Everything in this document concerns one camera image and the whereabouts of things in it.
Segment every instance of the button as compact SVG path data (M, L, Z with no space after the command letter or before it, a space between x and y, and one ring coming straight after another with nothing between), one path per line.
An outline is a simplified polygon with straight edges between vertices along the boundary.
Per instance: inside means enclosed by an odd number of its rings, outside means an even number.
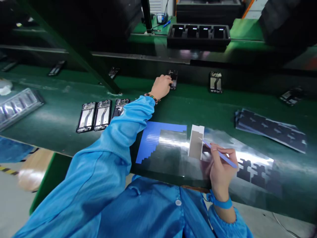
M176 200L176 201L175 201L175 204L178 205L178 206L180 206L180 205L182 204L182 202L181 202L180 200Z

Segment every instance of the left hand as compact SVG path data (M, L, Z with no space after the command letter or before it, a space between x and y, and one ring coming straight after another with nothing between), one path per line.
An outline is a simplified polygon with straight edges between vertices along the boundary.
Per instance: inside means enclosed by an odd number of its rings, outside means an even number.
M169 93L171 83L173 83L172 78L169 75L162 74L160 77L155 79L152 90L149 94L157 100L160 100Z

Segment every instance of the adhesive sheet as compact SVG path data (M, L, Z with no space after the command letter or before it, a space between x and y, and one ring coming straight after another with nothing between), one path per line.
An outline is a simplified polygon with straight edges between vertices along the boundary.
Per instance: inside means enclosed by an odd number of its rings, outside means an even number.
M241 202L252 205L256 199L260 199L259 194L267 193L282 197L280 173L272 158L223 131L205 127L203 139L236 150L239 171L229 190L242 199ZM190 157L190 141L186 125L148 122L131 172L142 170L147 171L146 176L149 178L171 184L211 188L208 171L212 161L210 149L203 146L200 159Z

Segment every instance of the beaded bracelet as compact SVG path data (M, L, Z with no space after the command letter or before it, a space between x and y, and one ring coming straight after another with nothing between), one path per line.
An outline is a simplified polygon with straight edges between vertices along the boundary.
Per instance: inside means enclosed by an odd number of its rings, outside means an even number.
M148 96L148 97L153 98L154 101L155 101L155 105L157 105L157 103L161 101L161 99L157 100L157 99L156 99L153 95L151 95L151 94L144 94L144 96Z

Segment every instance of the blue wrist strap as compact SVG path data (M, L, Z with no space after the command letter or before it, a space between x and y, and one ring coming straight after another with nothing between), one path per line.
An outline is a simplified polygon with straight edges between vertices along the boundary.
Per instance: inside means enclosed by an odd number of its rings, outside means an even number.
M207 200L209 202L212 202L215 204L217 207L223 208L223 209L230 209L232 207L232 201L231 198L229 197L229 200L226 202L220 202L216 199L214 193L212 190L210 190L210 194L207 194Z

